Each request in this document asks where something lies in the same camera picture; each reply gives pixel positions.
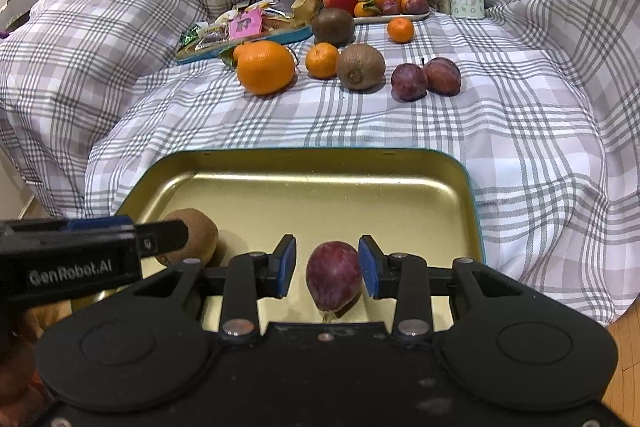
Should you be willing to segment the gold metal tray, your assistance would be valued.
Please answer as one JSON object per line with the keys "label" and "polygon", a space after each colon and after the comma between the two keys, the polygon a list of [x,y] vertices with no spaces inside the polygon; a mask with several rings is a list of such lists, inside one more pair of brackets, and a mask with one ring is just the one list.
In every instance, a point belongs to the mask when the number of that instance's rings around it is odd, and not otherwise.
{"label": "gold metal tray", "polygon": [[186,208],[215,222],[223,262],[250,251],[270,253],[283,235],[295,236],[288,295],[259,301],[262,325],[321,322],[305,271],[310,254],[324,242],[356,246],[370,235],[384,253],[418,255],[431,267],[486,257],[469,175],[457,159],[437,150],[175,153],[157,161],[118,210],[148,222]]}

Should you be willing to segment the large orange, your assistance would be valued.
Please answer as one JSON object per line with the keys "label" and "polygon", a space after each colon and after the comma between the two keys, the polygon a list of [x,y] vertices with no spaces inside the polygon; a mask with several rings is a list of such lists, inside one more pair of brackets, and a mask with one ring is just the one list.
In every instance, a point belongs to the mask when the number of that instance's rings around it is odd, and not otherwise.
{"label": "large orange", "polygon": [[290,84],[296,74],[292,53],[274,41],[241,43],[234,49],[233,58],[239,82],[254,95],[276,93]]}

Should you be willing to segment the light brown kiwi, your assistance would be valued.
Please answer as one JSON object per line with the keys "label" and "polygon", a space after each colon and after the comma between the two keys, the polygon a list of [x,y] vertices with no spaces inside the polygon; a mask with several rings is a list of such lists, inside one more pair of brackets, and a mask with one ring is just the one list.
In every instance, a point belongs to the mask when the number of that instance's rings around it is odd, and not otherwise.
{"label": "light brown kiwi", "polygon": [[385,72],[384,56],[367,43],[346,46],[336,62],[338,79],[352,91],[367,91],[382,84]]}

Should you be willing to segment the mandarin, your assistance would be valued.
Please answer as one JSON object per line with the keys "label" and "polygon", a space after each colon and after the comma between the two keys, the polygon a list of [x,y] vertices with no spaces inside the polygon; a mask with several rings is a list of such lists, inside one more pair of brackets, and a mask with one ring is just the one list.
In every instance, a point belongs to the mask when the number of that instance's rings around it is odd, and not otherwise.
{"label": "mandarin", "polygon": [[387,35],[394,43],[409,43],[414,37],[414,25],[407,17],[394,17],[387,24]]}
{"label": "mandarin", "polygon": [[311,77],[331,79],[336,75],[340,51],[331,43],[320,42],[312,46],[305,57],[305,66]]}
{"label": "mandarin", "polygon": [[375,17],[380,15],[380,9],[374,1],[360,0],[354,9],[354,17]]}

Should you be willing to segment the dark brown round fruit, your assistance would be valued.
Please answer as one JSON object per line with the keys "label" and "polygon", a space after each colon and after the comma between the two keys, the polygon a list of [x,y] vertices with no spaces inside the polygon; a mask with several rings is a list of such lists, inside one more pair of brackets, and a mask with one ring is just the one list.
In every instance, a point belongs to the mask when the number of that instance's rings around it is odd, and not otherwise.
{"label": "dark brown round fruit", "polygon": [[316,43],[329,43],[332,46],[346,46],[354,38],[354,18],[339,8],[325,8],[311,21],[311,29]]}

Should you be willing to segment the plaid bed sheet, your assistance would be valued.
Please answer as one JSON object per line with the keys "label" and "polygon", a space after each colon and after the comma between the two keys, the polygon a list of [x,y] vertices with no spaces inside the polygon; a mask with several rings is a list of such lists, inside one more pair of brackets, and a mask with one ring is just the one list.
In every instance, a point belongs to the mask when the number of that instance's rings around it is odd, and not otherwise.
{"label": "plaid bed sheet", "polygon": [[453,60],[461,92],[402,104],[300,76],[271,98],[219,61],[181,65],[186,30],[243,0],[41,0],[1,43],[1,146],[58,217],[114,212],[178,150],[434,148],[473,181],[488,263],[601,323],[639,294],[639,0],[485,0],[388,67]]}

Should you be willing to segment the teal snack tray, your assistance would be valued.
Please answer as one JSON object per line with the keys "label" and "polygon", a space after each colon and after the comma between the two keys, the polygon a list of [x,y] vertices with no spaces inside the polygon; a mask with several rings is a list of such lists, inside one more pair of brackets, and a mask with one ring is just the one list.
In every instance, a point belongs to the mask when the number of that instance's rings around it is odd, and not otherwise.
{"label": "teal snack tray", "polygon": [[203,37],[196,37],[194,41],[179,48],[176,52],[176,61],[178,64],[189,64],[201,60],[210,60],[247,42],[267,40],[280,44],[291,44],[304,41],[311,36],[310,25],[270,30],[260,35],[236,39],[221,39],[215,34],[207,34]]}

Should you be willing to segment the right loose plum with stem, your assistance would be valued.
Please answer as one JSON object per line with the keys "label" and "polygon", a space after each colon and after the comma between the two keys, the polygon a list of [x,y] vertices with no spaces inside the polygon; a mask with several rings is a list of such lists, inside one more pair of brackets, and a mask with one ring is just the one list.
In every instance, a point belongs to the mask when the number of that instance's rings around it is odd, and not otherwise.
{"label": "right loose plum with stem", "polygon": [[423,72],[430,92],[455,96],[461,90],[461,72],[453,61],[445,57],[434,57],[423,64]]}

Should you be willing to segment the pink snack packet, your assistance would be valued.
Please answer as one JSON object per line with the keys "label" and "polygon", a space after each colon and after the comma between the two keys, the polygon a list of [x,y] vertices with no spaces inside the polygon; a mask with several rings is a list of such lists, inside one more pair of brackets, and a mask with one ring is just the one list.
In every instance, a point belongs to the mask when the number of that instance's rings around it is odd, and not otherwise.
{"label": "pink snack packet", "polygon": [[262,33],[262,10],[252,9],[237,15],[228,27],[231,40],[246,39]]}

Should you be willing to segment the white fruit plate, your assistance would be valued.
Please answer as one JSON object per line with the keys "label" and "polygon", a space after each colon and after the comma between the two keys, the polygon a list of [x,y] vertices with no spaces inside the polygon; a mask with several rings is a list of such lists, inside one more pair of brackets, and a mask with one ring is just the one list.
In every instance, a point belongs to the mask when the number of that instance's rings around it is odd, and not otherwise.
{"label": "white fruit plate", "polygon": [[375,15],[375,16],[354,16],[355,25],[369,25],[369,24],[388,24],[394,18],[406,18],[412,22],[420,22],[426,20],[431,15],[431,12],[424,14],[395,14],[395,15]]}

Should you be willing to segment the mandarin on plate front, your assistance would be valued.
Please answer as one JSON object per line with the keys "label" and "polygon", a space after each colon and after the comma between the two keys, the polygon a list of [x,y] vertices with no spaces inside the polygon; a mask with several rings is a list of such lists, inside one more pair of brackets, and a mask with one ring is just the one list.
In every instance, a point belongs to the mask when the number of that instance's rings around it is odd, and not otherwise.
{"label": "mandarin on plate front", "polygon": [[380,9],[374,1],[360,0],[354,9],[354,17],[375,17],[380,15]]}

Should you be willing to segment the gold snack packet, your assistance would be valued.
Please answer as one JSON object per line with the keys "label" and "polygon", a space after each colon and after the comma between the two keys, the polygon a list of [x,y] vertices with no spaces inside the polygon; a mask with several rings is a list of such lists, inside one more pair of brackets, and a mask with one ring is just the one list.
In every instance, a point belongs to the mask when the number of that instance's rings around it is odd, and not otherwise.
{"label": "gold snack packet", "polygon": [[309,24],[320,10],[320,0],[294,0],[292,14],[298,22]]}

